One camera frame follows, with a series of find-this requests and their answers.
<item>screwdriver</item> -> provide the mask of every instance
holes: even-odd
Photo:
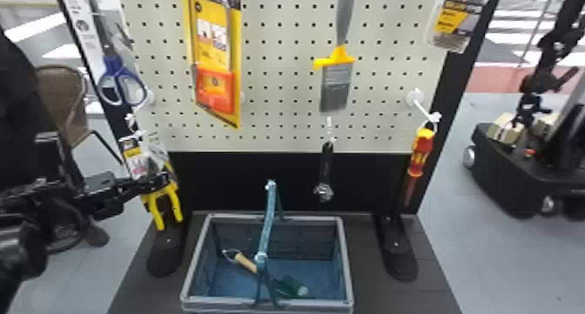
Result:
[[[413,141],[413,154],[410,156],[410,164],[407,169],[407,182],[404,193],[404,207],[410,205],[414,186],[419,177],[422,177],[423,168],[428,154],[433,150],[434,132],[428,128],[419,129]]]

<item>wrench jaw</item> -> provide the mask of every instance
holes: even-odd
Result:
[[[329,184],[319,183],[313,189],[313,194],[319,196],[321,203],[329,202],[333,198],[333,188]]]

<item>basket handle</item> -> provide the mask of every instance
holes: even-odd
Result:
[[[274,212],[278,210],[279,219],[285,222],[285,215],[282,211],[282,204],[280,203],[280,196],[274,180],[268,180],[266,184],[266,212],[264,214],[264,224],[262,225],[262,231],[260,232],[260,240],[258,242],[258,251],[254,256],[254,262],[256,262],[258,270],[258,282],[256,285],[256,297],[252,306],[260,303],[260,289],[262,283],[266,284],[270,299],[274,307],[282,308],[279,304],[278,296],[276,293],[276,287],[273,285],[270,276],[268,275],[268,242],[270,241],[270,234],[272,232],[272,226],[274,224]]]

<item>pegboard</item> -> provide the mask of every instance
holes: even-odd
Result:
[[[321,72],[335,45],[337,0],[242,0],[242,127],[192,100],[180,0],[121,0],[140,75],[156,103],[138,113],[171,151],[319,152]],[[424,117],[406,105],[418,87],[430,107],[446,52],[424,41],[435,0],[355,0],[348,53],[356,57],[348,106],[332,115],[335,151],[410,152]]]

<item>metal pole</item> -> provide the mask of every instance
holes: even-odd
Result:
[[[538,18],[538,21],[536,22],[535,29],[532,30],[532,35],[530,35],[530,39],[528,39],[528,43],[526,44],[526,47],[524,48],[524,51],[522,52],[522,56],[520,57],[520,61],[518,62],[518,65],[516,65],[516,69],[518,69],[522,66],[522,62],[524,61],[524,57],[526,57],[528,50],[530,50],[530,46],[532,46],[532,41],[535,40],[536,31],[538,31],[538,28],[541,26],[541,22],[542,22],[542,19],[544,18],[544,14],[547,12],[548,7],[550,6],[550,3],[552,1],[553,0],[547,0],[547,2],[544,4],[544,9],[542,9],[541,16]]]

